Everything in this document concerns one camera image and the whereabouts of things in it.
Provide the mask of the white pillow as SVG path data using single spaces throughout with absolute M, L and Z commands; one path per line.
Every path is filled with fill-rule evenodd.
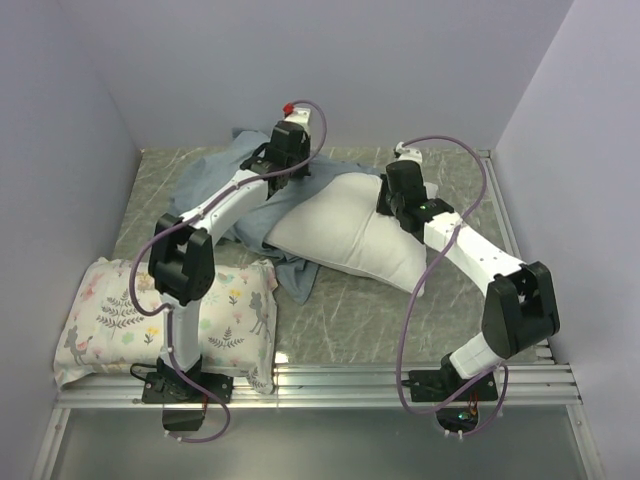
M 426 247 L 393 217 L 376 212 L 381 179 L 336 176 L 287 213 L 265 243 L 343 273 L 413 291 L 426 267 Z

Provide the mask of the blue-grey pillowcase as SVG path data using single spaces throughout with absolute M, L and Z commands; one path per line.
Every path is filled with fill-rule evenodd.
M 184 214 L 220 190 L 269 136 L 255 130 L 235 129 L 227 150 L 203 156 L 186 168 L 169 197 L 168 212 Z M 293 180 L 266 203 L 240 218 L 223 238 L 244 245 L 253 253 L 274 261 L 278 282 L 292 299 L 302 305 L 312 291 L 319 265 L 279 247 L 267 244 L 266 237 L 294 207 L 311 199 L 343 174 L 362 173 L 373 179 L 380 171 L 366 165 L 331 160 L 320 154 L 311 162 L 311 174 Z

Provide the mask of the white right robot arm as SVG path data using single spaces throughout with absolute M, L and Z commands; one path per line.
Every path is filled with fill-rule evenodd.
M 377 212 L 453 263 L 480 290 L 480 332 L 443 360 L 440 385 L 460 400 L 475 376 L 555 335 L 560 329 L 550 270 L 506 253 L 466 224 L 447 202 L 427 194 L 420 165 L 398 160 L 386 167 Z

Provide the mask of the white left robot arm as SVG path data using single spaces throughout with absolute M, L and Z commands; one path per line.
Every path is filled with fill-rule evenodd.
M 177 401 L 192 401 L 205 391 L 199 312 L 215 279 L 215 244 L 291 179 L 307 176 L 311 158 L 309 122 L 291 114 L 276 123 L 270 139 L 216 193 L 179 216 L 165 214 L 158 220 L 148 263 L 165 308 L 157 373 Z

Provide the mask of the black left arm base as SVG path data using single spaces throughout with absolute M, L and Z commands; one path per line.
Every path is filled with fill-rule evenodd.
M 168 433 L 197 432 L 203 425 L 213 400 L 179 377 L 162 361 L 157 364 L 133 363 L 129 373 L 143 383 L 140 402 L 161 406 L 162 425 Z M 203 389 L 214 394 L 222 405 L 231 400 L 233 378 L 201 370 L 201 361 L 185 373 Z

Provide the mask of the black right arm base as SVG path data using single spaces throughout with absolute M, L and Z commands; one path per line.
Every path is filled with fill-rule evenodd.
M 506 383 L 498 390 L 494 371 L 473 382 L 472 379 L 459 379 L 456 371 L 446 373 L 445 368 L 410 370 L 402 386 L 409 389 L 413 403 L 443 403 L 444 406 L 434 412 L 437 425 L 445 436 L 456 435 L 458 438 L 473 435 L 493 421 L 500 413 L 507 393 Z M 496 401 L 496 406 L 482 424 L 480 403 L 490 401 Z

